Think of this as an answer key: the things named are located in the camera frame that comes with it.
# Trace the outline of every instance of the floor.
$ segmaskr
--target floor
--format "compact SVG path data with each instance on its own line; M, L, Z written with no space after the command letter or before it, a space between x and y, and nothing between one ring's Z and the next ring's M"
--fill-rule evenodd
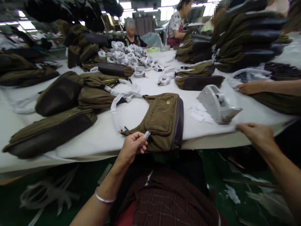
M233 164L221 157L219 150L197 151L203 160L208 187L215 189L216 207L225 217L228 225L281 225L279 221L271 216L260 204L248 198L246 195L246 191L260 192L260 189L256 186L227 182L235 189L236 194L241 201L240 204L234 204L228 196L223 179L243 179L241 173L238 172ZM163 157L162 155L155 154L154 158L159 162L166 161L166 157ZM95 191L95 188L98 185L97 181L107 165L109 163L113 164L115 159L116 157L97 162L61 165L24 176L6 186L0 186L0 225L28 225L38 210L27 210L24 207L20 208L20 194L28 185L35 184L44 178L54 180L79 165L69 191L79 194L80 199L78 201L72 201L72 206L69 210L65 204L63 206L63 211L59 216L57 216L58 203L57 201L52 202L45 208L43 214L35 224L36 226L54 224L69 225L76 213ZM252 175L257 178L264 178L271 182L274 181L268 170L260 173L253 173Z

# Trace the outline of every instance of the finger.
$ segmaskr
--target finger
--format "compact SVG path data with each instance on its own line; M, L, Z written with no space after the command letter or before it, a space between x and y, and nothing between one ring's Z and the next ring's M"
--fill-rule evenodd
M242 133L246 133L246 132L248 132L248 131L250 131L250 127L248 126L248 124L244 124L244 123L242 123L242 124L237 124L236 125L236 128L239 130L239 131L241 131Z
M144 136L144 134L141 133L141 132L134 132L134 133L132 134L132 136L134 136L134 137L136 138L136 140L137 140L139 137Z
M136 150L141 147L146 141L146 136L141 136L139 137L136 141L134 141L134 148L136 148Z
M249 126L249 127L252 127L252 128L255 128L255 127L260 126L260 124L257 124L257 123L254 123L254 122L249 122L249 123L248 123L248 126Z

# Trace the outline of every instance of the woman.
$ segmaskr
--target woman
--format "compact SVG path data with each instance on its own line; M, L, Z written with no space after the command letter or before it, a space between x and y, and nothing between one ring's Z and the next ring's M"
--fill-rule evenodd
M172 15L167 26L167 45L171 48L181 43L185 33L183 32L184 18L191 11L192 0L181 0L177 11Z
M124 39L124 43L127 46L134 44L140 47L150 47L140 38L139 35L135 34L135 21L132 18L126 19L126 37Z

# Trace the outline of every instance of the brown leather panel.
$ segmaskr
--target brown leather panel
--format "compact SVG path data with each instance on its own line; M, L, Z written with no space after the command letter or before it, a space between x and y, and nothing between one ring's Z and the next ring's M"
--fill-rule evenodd
M180 97L177 100L177 119L175 123L175 131L172 142L181 148L184 129L184 105Z
M54 150L78 134L91 127L93 122L82 112L61 124L39 134L33 135L6 149L20 159L30 159Z
M202 91L206 85L220 87L224 79L225 77L219 75L210 77L190 76L185 78L183 90Z
M98 63L98 70L106 75L125 77L126 76L124 72L125 68L126 66L122 64L107 63L107 62Z

